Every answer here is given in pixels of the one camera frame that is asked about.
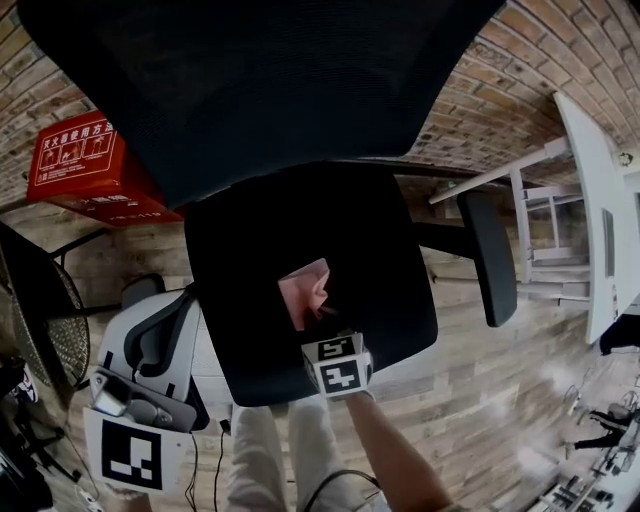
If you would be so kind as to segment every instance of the beige pants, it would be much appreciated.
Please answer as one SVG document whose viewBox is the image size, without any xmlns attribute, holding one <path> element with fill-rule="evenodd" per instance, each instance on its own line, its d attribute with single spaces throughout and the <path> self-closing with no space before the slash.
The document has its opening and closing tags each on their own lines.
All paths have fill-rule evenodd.
<svg viewBox="0 0 640 512">
<path fill-rule="evenodd" d="M 233 468 L 227 511 L 287 510 L 280 439 L 268 407 L 237 407 L 231 419 Z M 298 491 L 297 510 L 303 510 L 320 483 L 344 469 L 331 430 L 327 402 L 320 395 L 289 405 L 289 445 Z M 370 510 L 349 484 L 357 476 L 340 476 L 316 498 L 313 512 Z"/>
</svg>

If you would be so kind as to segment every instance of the white desk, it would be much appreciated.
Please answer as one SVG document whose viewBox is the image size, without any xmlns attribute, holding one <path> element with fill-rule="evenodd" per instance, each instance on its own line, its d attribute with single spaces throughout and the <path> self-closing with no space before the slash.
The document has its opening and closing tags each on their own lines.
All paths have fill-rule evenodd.
<svg viewBox="0 0 640 512">
<path fill-rule="evenodd" d="M 561 93 L 554 98 L 571 143 L 584 197 L 591 288 L 587 339 L 594 342 L 640 294 L 640 226 L 636 194 L 618 164 L 618 148 L 600 126 Z M 615 270 L 607 277 L 603 209 L 613 215 Z"/>
<path fill-rule="evenodd" d="M 527 272 L 525 272 L 524 282 L 519 285 L 519 289 L 524 290 L 529 287 L 531 291 L 536 291 L 544 289 L 545 286 L 553 287 L 555 294 L 559 294 L 562 299 L 561 303 L 564 300 L 567 305 L 569 305 L 568 303 L 573 303 L 575 307 L 588 308 L 589 323 L 586 341 L 593 343 L 640 295 L 640 207 L 638 206 L 638 193 L 640 193 L 640 167 L 638 162 L 640 162 L 640 151 L 633 152 L 635 157 L 633 165 L 628 169 L 622 168 L 619 149 L 600 126 L 562 93 L 556 92 L 554 99 L 562 115 L 567 137 L 560 137 L 545 144 L 538 151 L 436 194 L 429 199 L 429 202 L 432 204 L 437 203 L 507 174 L 511 175 L 514 191 L 521 191 L 520 169 L 545 159 L 554 158 L 570 149 L 573 152 L 580 175 L 582 197 L 574 195 L 569 199 L 565 199 L 565 201 L 578 198 L 584 199 L 585 203 L 589 235 L 590 284 L 582 284 L 587 285 L 588 294 L 582 300 L 575 300 L 573 296 L 567 296 L 563 299 L 562 297 L 566 294 L 563 291 L 563 285 L 559 283 L 529 283 L 528 274 L 531 269 L 528 267 Z M 636 170 L 635 173 L 629 172 L 632 168 Z M 528 189 L 526 196 L 535 198 L 535 192 L 540 192 L 545 197 L 551 194 L 549 196 L 549 204 L 553 207 L 552 192 L 555 189 L 569 188 L 571 187 Z M 605 211 L 610 213 L 610 219 L 612 219 L 612 237 L 605 234 Z M 518 214 L 518 231 L 523 255 L 527 252 L 545 252 L 531 251 L 528 219 L 526 214 L 522 214 L 522 205 L 518 205 L 518 198 L 516 198 L 516 213 Z M 558 236 L 556 230 L 557 226 L 554 227 L 557 246 Z M 611 276 L 607 275 L 606 255 L 608 247 L 613 249 L 609 254 L 611 255 L 611 260 L 615 262 L 614 268 L 610 269 L 613 270 Z M 564 248 L 546 251 L 550 254 L 546 256 L 539 255 L 540 258 L 562 258 L 564 257 L 564 252 L 567 252 Z M 575 270 L 580 270 L 583 266 L 577 265 L 574 267 Z M 547 267 L 548 270 L 561 268 L 559 266 Z M 457 281 L 465 280 L 449 278 L 438 279 L 438 281 L 451 282 L 453 284 Z"/>
</svg>

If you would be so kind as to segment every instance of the red box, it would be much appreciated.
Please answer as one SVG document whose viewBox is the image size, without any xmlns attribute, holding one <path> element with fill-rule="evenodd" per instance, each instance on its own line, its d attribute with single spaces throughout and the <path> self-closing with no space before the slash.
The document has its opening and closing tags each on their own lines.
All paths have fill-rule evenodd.
<svg viewBox="0 0 640 512">
<path fill-rule="evenodd" d="M 138 158 L 98 111 L 40 132 L 27 201 L 46 201 L 113 226 L 182 221 L 165 208 Z"/>
</svg>

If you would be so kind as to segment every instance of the black armrest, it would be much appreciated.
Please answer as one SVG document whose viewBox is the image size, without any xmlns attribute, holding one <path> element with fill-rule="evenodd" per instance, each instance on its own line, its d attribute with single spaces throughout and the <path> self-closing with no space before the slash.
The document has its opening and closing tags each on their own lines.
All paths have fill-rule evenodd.
<svg viewBox="0 0 640 512">
<path fill-rule="evenodd" d="M 458 207 L 473 250 L 487 323 L 499 327 L 511 318 L 518 303 L 515 265 L 507 232 L 488 194 L 460 194 Z"/>
</svg>

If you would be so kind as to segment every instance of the black cable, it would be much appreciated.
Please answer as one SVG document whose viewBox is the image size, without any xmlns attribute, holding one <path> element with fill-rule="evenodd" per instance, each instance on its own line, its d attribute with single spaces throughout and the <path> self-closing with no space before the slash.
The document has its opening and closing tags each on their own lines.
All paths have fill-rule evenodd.
<svg viewBox="0 0 640 512">
<path fill-rule="evenodd" d="M 314 504 L 314 502 L 318 498 L 318 495 L 320 494 L 320 491 L 322 491 L 322 489 L 324 489 L 329 482 L 332 482 L 333 480 L 335 480 L 339 476 L 343 476 L 343 475 L 358 475 L 358 476 L 364 478 L 365 480 L 368 480 L 369 482 L 371 482 L 378 489 L 381 489 L 380 484 L 378 483 L 378 480 L 376 480 L 374 477 L 372 477 L 370 475 L 367 475 L 365 472 L 358 471 L 357 469 L 341 469 L 340 471 L 336 471 L 335 473 L 331 473 L 327 478 L 325 478 L 322 482 L 320 482 L 320 485 L 318 486 L 316 491 L 311 495 L 311 498 L 309 498 L 309 502 L 304 507 L 304 512 L 309 512 L 311 510 L 311 506 Z"/>
<path fill-rule="evenodd" d="M 93 479 L 93 476 L 91 475 L 89 466 L 87 466 L 87 463 L 84 461 L 84 459 L 80 455 L 80 452 L 76 448 L 75 443 L 71 440 L 71 436 L 69 435 L 69 433 L 66 432 L 64 429 L 62 429 L 62 431 L 65 433 L 64 437 L 67 439 L 67 441 L 69 441 L 69 444 L 71 444 L 71 448 L 73 448 L 73 451 L 76 452 L 76 456 L 78 457 L 78 459 L 80 459 L 80 463 L 84 466 L 84 469 L 87 472 L 87 476 L 89 477 L 89 480 L 91 480 L 91 485 L 93 485 L 93 490 L 96 491 L 96 497 L 94 499 L 98 501 L 100 499 L 100 490 L 98 489 L 98 486 L 96 485 L 96 482 Z"/>
<path fill-rule="evenodd" d="M 193 439 L 193 448 L 196 451 L 196 457 L 194 461 L 193 467 L 193 475 L 191 476 L 191 481 L 189 485 L 184 491 L 184 497 L 187 500 L 187 503 L 191 507 L 193 512 L 197 512 L 198 508 L 196 507 L 196 479 L 198 477 L 198 443 L 196 443 L 196 438 L 191 434 L 191 439 Z"/>
<path fill-rule="evenodd" d="M 216 477 L 213 479 L 213 510 L 218 512 L 218 475 L 220 474 L 220 465 L 222 464 L 222 457 L 224 455 L 224 434 L 222 431 L 220 434 L 220 458 L 218 459 L 218 467 L 216 468 Z"/>
<path fill-rule="evenodd" d="M 369 496 L 367 496 L 364 501 L 369 501 L 371 498 L 373 498 L 374 496 L 380 494 L 380 490 L 377 490 L 376 492 L 372 492 L 371 494 L 369 494 Z"/>
</svg>

